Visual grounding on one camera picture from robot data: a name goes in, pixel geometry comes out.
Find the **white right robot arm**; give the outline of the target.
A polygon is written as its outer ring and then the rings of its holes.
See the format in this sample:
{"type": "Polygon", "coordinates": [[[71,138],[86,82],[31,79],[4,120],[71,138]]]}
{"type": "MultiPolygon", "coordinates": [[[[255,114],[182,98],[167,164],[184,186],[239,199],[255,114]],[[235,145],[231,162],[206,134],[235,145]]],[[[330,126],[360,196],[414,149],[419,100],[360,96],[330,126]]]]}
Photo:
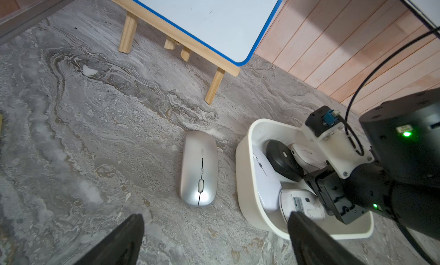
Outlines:
{"type": "Polygon", "coordinates": [[[384,102],[359,122],[369,148],[329,107],[309,115],[302,132],[327,166],[307,174],[305,182],[326,212],[344,224],[374,212],[439,239],[439,89],[384,102]]]}

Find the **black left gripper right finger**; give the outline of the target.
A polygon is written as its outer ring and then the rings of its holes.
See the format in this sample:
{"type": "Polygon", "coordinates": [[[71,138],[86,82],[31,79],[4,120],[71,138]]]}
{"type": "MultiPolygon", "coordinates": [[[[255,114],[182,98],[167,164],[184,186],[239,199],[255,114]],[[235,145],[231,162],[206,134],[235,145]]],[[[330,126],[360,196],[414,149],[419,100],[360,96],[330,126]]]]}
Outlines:
{"type": "Polygon", "coordinates": [[[362,265],[363,262],[333,240],[301,212],[292,212],[288,232],[299,265],[362,265]]]}

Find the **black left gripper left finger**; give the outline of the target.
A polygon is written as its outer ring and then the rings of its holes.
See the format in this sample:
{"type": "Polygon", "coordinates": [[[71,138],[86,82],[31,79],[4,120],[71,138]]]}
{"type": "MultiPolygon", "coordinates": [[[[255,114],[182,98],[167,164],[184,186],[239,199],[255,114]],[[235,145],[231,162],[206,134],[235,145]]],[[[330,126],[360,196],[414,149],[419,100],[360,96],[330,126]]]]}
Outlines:
{"type": "Polygon", "coordinates": [[[76,264],[136,265],[143,236],[143,216],[132,214],[79,259],[76,264]]]}

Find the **white storage box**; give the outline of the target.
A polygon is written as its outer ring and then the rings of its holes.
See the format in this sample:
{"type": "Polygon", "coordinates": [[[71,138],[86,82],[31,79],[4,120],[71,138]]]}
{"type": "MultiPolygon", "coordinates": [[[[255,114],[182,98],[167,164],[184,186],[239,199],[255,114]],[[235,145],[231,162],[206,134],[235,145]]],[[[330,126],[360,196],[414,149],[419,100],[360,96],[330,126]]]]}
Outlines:
{"type": "MultiPolygon", "coordinates": [[[[289,240],[290,236],[280,210],[266,213],[257,191],[254,170],[253,147],[265,152],[267,141],[278,140],[285,145],[299,143],[319,152],[317,145],[310,141],[301,128],[269,119],[259,119],[249,128],[236,150],[237,193],[240,210],[245,219],[255,228],[270,231],[289,240]]],[[[327,215],[324,220],[314,221],[335,240],[365,239],[372,235],[374,218],[372,212],[365,212],[351,224],[345,225],[335,216],[327,215]]]]}

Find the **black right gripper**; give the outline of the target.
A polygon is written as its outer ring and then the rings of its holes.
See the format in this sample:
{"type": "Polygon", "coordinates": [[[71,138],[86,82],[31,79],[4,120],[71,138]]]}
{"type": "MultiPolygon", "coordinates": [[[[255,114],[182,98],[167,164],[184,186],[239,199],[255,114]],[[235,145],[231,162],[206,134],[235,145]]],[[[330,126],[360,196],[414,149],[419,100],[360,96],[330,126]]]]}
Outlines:
{"type": "Polygon", "coordinates": [[[338,176],[331,165],[307,173],[303,179],[316,194],[327,214],[335,216],[343,224],[351,224],[368,213],[366,209],[348,199],[344,192],[344,180],[338,176]]]}

